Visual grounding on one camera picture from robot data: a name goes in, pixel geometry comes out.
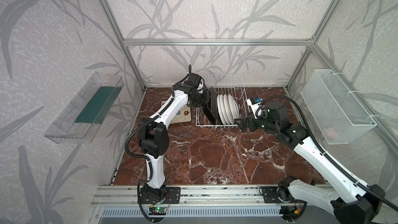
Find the square floral plate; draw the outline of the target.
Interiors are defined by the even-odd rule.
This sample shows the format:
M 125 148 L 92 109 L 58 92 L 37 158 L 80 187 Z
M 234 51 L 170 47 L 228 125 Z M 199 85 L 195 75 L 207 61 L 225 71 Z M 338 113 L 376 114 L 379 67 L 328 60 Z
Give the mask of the square floral plate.
M 175 115 L 171 124 L 190 122 L 192 120 L 191 107 L 184 105 Z
M 202 110 L 205 117 L 209 120 L 210 124 L 215 125 L 217 123 L 217 119 L 211 111 L 211 99 L 209 99 L 207 103 L 202 106 Z

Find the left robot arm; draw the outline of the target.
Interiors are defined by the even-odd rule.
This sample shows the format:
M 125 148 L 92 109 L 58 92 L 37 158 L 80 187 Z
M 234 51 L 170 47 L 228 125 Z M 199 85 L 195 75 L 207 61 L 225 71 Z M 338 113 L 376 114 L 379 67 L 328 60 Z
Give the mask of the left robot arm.
M 189 65 L 187 75 L 172 85 L 171 95 L 161 108 L 150 118 L 142 119 L 139 127 L 124 143 L 125 153 L 134 158 L 146 160 L 147 179 L 139 180 L 138 202 L 158 203 L 166 197 L 166 178 L 164 175 L 164 154 L 169 145 L 168 127 L 177 112 L 184 105 L 203 107 L 209 102 L 208 90 L 198 74 Z

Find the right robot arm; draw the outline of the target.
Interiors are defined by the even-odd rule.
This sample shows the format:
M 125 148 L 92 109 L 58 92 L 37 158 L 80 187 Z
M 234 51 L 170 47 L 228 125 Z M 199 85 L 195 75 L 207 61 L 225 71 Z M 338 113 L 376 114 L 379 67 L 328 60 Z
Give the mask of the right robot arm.
M 247 101 L 253 114 L 237 118 L 242 132 L 262 130 L 273 134 L 280 143 L 309 162 L 332 186 L 324 190 L 289 176 L 279 183 L 281 200 L 302 200 L 332 214 L 341 224 L 371 224 L 382 205 L 397 210 L 397 205 L 385 199 L 385 191 L 369 185 L 335 160 L 314 137 L 306 119 L 303 124 L 290 122 L 286 106 L 277 96 Z

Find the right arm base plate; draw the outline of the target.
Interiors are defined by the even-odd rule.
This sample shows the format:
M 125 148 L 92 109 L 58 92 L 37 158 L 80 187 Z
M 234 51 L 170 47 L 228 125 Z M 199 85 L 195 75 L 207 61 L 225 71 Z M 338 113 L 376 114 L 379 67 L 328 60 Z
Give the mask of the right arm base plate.
M 278 186 L 261 186 L 259 193 L 264 203 L 306 204 L 305 201 L 293 198 L 287 188 Z

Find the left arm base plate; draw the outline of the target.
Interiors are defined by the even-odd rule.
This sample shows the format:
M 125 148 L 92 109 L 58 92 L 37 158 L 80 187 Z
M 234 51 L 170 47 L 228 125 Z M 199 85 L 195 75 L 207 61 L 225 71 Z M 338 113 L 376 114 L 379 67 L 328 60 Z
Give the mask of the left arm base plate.
M 140 189 L 139 197 L 141 204 L 152 204 L 157 202 L 179 204 L 181 188 L 162 186 L 160 189 L 154 189 L 148 185 L 144 185 L 144 187 Z

